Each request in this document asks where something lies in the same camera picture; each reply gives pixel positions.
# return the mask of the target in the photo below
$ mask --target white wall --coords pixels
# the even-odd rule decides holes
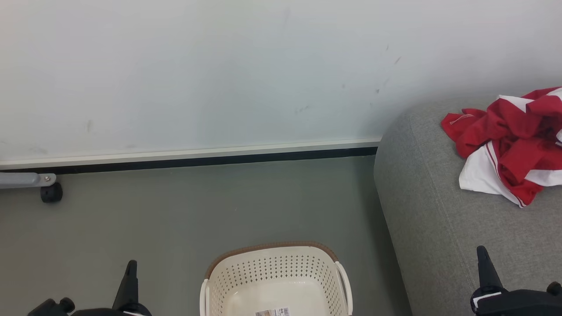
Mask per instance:
[[[0,2],[0,160],[380,137],[562,84],[559,0]]]

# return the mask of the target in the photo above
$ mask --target caster wheel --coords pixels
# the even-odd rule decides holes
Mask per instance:
[[[56,182],[50,187],[41,188],[41,200],[45,203],[59,202],[62,199],[62,186]]]

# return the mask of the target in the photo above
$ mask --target black baseboard strip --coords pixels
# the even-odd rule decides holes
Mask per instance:
[[[306,159],[322,159],[322,158],[337,158],[337,157],[351,157],[351,156],[370,156],[370,155],[374,155],[375,153],[377,153],[376,147],[365,147],[365,148],[349,148],[349,149],[333,149],[333,150],[282,152],[278,154],[258,154],[258,155],[191,158],[191,159],[159,160],[159,161],[120,162],[116,164],[14,169],[14,170],[3,170],[2,172],[76,174],[76,173],[108,172],[108,171],[123,171],[123,170],[177,168],[177,167],[191,167],[191,166],[247,164],[249,162],[264,162],[264,161],[306,160]]]

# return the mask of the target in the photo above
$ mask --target laundry basket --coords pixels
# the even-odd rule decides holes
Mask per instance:
[[[218,257],[200,294],[201,316],[345,316],[353,311],[346,271],[328,247],[280,242]]]

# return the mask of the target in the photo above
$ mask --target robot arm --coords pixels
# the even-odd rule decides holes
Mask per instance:
[[[480,288],[470,298],[470,306],[478,316],[555,316],[562,315],[562,286],[551,283],[546,292],[532,290],[508,291],[501,284],[496,269],[484,246],[476,249]]]
[[[137,262],[131,260],[127,264],[125,275],[111,308],[77,310],[72,316],[152,316],[148,309],[139,303],[138,284]],[[32,310],[28,316],[68,316],[74,308],[74,303],[68,297],[62,299],[58,304],[54,300],[48,299]]]

